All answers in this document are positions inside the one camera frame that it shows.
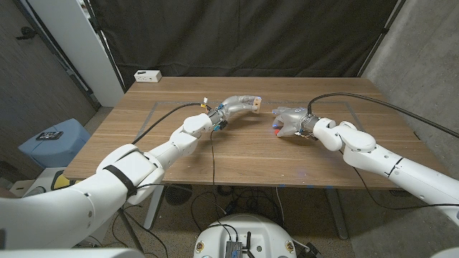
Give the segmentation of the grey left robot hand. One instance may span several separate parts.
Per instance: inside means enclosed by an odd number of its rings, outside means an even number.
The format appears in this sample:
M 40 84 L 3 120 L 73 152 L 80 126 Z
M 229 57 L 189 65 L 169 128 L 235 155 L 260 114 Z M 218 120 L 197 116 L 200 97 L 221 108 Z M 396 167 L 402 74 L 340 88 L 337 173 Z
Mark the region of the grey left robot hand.
M 221 102 L 215 109 L 209 112 L 208 116 L 213 125 L 228 120 L 232 115 L 248 111 L 258 113 L 262 98 L 253 95 L 235 95 Z

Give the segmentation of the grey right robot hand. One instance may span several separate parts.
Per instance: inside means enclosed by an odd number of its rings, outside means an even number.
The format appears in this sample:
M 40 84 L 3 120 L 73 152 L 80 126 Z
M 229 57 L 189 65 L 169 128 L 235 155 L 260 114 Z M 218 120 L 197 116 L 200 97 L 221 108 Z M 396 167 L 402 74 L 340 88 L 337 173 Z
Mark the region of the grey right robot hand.
M 304 107 L 278 107 L 273 110 L 273 128 L 277 137 L 311 135 L 318 118 Z

